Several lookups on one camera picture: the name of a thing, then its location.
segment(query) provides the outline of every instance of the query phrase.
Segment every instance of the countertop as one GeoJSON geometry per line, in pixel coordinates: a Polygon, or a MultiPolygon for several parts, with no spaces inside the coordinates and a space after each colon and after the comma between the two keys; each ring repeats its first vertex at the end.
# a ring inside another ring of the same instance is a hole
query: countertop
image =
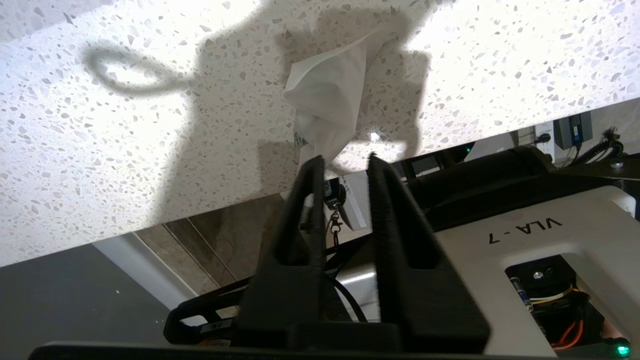
{"type": "Polygon", "coordinates": [[[292,62],[402,24],[328,176],[640,96],[640,4],[0,3],[0,266],[289,189],[292,62]]]}

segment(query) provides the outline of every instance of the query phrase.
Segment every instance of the green led light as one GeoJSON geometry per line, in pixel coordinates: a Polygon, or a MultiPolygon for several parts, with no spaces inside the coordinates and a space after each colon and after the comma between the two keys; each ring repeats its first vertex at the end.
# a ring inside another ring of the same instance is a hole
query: green led light
{"type": "Polygon", "coordinates": [[[626,346],[618,346],[618,354],[620,355],[627,355],[629,353],[629,347],[626,346]]]}

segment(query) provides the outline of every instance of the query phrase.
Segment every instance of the black plug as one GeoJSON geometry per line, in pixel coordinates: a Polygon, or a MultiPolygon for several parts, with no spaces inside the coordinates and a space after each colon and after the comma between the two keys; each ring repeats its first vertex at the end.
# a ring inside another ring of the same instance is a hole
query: black plug
{"type": "Polygon", "coordinates": [[[540,135],[533,143],[545,143],[551,141],[551,135],[544,133],[540,135]]]}

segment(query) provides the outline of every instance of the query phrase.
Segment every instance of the spring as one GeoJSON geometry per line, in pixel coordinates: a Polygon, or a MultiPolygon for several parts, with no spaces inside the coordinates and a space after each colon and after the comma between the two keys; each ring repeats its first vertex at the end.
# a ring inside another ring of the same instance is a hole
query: spring
{"type": "Polygon", "coordinates": [[[516,290],[516,292],[520,296],[522,303],[524,304],[524,306],[527,307],[527,310],[529,312],[533,311],[533,304],[531,304],[531,300],[529,300],[529,296],[527,295],[527,292],[522,288],[522,284],[520,284],[520,279],[517,277],[511,277],[509,278],[509,280],[511,281],[513,288],[516,290]]]}

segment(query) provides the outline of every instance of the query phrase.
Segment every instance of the gray floor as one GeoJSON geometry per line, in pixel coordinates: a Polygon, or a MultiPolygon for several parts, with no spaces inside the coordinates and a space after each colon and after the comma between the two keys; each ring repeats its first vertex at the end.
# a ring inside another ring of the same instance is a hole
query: gray floor
{"type": "Polygon", "coordinates": [[[50,341],[167,345],[169,309],[93,245],[0,268],[0,359],[50,341]]]}

